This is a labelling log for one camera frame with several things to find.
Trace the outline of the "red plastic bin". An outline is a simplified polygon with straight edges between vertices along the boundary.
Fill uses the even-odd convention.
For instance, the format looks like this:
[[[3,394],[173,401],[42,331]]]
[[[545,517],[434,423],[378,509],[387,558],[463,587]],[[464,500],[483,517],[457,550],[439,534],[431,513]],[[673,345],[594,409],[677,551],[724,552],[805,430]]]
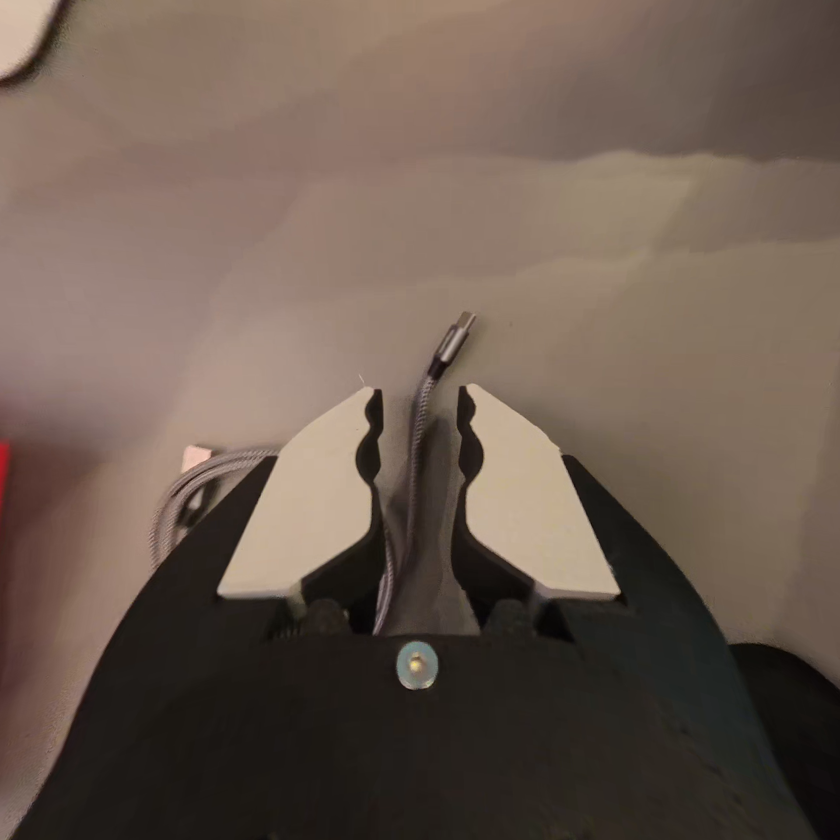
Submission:
[[[1,440],[1,686],[4,685],[14,646],[11,493],[13,449]]]

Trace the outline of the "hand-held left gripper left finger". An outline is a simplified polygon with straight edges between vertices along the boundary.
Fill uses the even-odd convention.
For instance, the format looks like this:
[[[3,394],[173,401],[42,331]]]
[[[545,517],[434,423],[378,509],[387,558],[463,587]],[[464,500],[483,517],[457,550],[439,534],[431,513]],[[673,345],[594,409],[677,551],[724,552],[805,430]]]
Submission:
[[[279,452],[217,594],[301,600],[303,582],[367,535],[373,490],[356,464],[371,431],[364,386],[311,421]]]

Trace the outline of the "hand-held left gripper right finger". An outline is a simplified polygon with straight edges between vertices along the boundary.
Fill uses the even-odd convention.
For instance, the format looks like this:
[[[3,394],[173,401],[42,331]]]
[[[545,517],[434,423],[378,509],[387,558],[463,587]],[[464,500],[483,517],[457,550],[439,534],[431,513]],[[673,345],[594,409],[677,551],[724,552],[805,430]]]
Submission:
[[[477,441],[465,476],[466,535],[524,584],[524,598],[613,601],[621,589],[560,447],[477,384],[460,390],[462,442]]]

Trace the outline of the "black textured pad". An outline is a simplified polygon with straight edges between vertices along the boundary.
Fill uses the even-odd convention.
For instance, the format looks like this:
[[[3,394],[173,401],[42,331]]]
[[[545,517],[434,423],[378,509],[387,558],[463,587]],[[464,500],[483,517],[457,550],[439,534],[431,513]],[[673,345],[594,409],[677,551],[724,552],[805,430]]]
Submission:
[[[839,838],[839,689],[796,655],[730,646],[773,755],[815,833]]]

